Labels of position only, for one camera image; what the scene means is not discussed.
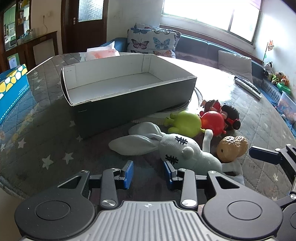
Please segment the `dark wooden door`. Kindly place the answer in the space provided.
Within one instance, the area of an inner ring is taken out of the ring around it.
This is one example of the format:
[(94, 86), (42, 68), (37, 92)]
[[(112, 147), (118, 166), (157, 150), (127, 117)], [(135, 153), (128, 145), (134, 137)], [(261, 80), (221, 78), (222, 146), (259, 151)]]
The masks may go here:
[(61, 39), (64, 53), (85, 52), (106, 42), (109, 1), (62, 1)]

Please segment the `tan peanut toy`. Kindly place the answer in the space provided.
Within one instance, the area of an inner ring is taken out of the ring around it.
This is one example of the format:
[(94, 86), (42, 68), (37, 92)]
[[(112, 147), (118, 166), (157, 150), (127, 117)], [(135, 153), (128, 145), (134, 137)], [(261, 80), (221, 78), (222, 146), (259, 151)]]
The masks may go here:
[(241, 157), (248, 149), (248, 141), (243, 136), (227, 136), (223, 138), (216, 148), (216, 153), (220, 161), (224, 163), (233, 162), (237, 157)]

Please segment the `butterfly print pillow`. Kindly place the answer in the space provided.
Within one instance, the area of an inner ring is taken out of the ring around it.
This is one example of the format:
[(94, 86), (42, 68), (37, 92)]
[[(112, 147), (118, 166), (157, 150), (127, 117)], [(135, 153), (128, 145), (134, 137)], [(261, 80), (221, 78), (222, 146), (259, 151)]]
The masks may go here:
[(175, 30), (135, 24), (127, 30), (127, 52), (175, 58), (180, 38)]

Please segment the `black-haired red doll figure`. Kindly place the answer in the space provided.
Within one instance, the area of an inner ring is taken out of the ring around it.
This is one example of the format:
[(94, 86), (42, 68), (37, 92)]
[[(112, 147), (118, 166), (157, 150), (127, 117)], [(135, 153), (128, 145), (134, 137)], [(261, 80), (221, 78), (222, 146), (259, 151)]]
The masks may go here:
[(216, 111), (222, 114), (225, 123), (224, 130), (230, 131), (240, 129), (241, 122), (239, 112), (236, 108), (226, 103), (221, 104), (218, 100), (215, 99), (210, 101), (203, 100), (200, 106), (204, 108), (204, 110), (200, 111), (200, 116), (203, 116), (204, 113), (208, 111)]

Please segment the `blue sofa bench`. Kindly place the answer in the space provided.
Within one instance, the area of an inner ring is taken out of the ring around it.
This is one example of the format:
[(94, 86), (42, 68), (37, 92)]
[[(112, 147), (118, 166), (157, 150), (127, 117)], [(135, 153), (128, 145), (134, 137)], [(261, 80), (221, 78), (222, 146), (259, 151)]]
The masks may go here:
[[(221, 45), (196, 37), (182, 35), (177, 44), (175, 53), (178, 59), (217, 68), (219, 51), (234, 53), (233, 50)], [(254, 85), (263, 91), (263, 95), (273, 106), (276, 106), (281, 98), (281, 92), (268, 82), (267, 77), (263, 73), (262, 65), (252, 60), (251, 66)]]

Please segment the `window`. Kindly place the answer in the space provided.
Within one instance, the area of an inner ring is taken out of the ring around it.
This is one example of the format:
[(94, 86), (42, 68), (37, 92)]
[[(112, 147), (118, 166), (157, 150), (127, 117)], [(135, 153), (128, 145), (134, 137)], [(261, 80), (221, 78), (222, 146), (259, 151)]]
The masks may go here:
[(163, 14), (215, 27), (253, 42), (262, 1), (164, 1)]

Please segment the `dark wooden cabinet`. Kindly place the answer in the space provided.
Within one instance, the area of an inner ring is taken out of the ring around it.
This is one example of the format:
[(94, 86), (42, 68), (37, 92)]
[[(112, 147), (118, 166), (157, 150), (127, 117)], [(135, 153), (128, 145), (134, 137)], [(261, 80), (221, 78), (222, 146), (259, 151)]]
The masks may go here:
[(29, 70), (63, 53), (62, 1), (1, 1), (1, 72), (14, 64)]

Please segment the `green rubber pig toy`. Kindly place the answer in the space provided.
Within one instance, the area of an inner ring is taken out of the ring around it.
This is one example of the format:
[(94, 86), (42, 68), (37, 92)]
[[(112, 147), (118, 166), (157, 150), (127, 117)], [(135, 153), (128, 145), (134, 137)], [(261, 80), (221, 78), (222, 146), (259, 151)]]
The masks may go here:
[(168, 133), (177, 133), (189, 138), (205, 132), (200, 117), (186, 110), (177, 114), (171, 113), (170, 117), (165, 119), (164, 126), (169, 127)]

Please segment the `grey remote control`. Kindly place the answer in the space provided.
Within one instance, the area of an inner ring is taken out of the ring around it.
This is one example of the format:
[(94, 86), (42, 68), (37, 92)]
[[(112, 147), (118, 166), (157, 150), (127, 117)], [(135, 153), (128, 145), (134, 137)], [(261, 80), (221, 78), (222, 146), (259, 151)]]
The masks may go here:
[(261, 91), (250, 81), (248, 81), (245, 78), (235, 76), (234, 81), (237, 85), (239, 85), (241, 88), (245, 89), (247, 92), (255, 96), (257, 99), (261, 99)]

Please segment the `clear plastic toy bin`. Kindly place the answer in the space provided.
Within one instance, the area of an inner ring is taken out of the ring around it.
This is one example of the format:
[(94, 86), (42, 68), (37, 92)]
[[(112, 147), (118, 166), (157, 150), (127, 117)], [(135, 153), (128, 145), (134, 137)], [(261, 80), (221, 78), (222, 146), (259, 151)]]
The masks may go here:
[(282, 92), (277, 107), (291, 123), (295, 123), (296, 106), (293, 100), (285, 92)]

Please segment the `red rubber pig toy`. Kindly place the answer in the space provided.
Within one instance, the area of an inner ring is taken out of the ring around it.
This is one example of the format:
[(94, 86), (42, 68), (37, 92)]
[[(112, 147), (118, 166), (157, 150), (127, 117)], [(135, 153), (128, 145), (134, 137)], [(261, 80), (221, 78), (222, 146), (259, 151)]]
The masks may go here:
[(208, 111), (201, 116), (202, 128), (212, 130), (214, 136), (226, 134), (225, 121), (222, 114), (216, 111)]

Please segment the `white knitted rabbit toy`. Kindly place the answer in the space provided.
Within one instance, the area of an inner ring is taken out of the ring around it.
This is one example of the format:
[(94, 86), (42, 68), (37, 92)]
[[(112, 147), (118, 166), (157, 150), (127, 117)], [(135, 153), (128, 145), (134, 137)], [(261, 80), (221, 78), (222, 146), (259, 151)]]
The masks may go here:
[(210, 153), (212, 130), (205, 130), (202, 147), (192, 138), (177, 133), (163, 133), (151, 122), (139, 123), (128, 130), (128, 135), (112, 140), (108, 146), (123, 156), (140, 156), (158, 151), (161, 160), (169, 161), (175, 169), (185, 168), (198, 175), (217, 171), (244, 185), (241, 164), (223, 164)]

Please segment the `grey cushion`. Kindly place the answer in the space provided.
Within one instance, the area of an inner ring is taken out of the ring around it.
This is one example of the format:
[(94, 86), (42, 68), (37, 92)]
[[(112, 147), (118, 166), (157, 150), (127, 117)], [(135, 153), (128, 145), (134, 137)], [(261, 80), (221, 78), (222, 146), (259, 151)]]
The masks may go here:
[(251, 58), (226, 51), (218, 51), (218, 68), (243, 77), (253, 83)]

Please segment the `pink tissue pack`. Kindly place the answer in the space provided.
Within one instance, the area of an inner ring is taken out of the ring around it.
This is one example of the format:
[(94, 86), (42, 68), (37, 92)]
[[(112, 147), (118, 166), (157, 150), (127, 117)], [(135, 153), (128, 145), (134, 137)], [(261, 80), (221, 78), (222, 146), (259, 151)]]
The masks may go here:
[(115, 49), (115, 42), (111, 42), (107, 46), (95, 47), (87, 49), (85, 54), (86, 61), (120, 56), (119, 52)]

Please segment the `dark cardboard storage box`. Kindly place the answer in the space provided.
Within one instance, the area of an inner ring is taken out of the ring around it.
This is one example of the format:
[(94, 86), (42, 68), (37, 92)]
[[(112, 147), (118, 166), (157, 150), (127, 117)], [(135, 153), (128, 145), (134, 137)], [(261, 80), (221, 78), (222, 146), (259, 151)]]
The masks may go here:
[(125, 54), (65, 66), (63, 94), (82, 139), (191, 99), (196, 76), (153, 54)]

